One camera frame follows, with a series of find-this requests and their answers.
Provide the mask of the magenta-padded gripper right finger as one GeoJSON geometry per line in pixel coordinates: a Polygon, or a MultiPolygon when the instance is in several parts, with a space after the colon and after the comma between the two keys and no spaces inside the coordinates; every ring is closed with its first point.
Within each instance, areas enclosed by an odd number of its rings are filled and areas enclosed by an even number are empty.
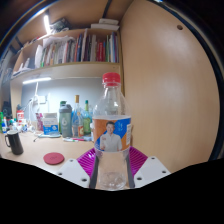
{"type": "Polygon", "coordinates": [[[168,169],[155,157],[147,157],[138,149],[131,147],[127,161],[128,183],[131,189],[140,188],[167,175],[168,169]]]}

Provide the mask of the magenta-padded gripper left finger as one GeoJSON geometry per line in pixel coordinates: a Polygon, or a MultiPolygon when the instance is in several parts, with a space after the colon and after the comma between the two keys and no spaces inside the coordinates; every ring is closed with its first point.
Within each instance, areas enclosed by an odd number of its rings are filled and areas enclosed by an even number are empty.
{"type": "Polygon", "coordinates": [[[68,159],[57,175],[83,188],[94,189],[97,184],[98,158],[94,149],[77,159],[68,159]]]}

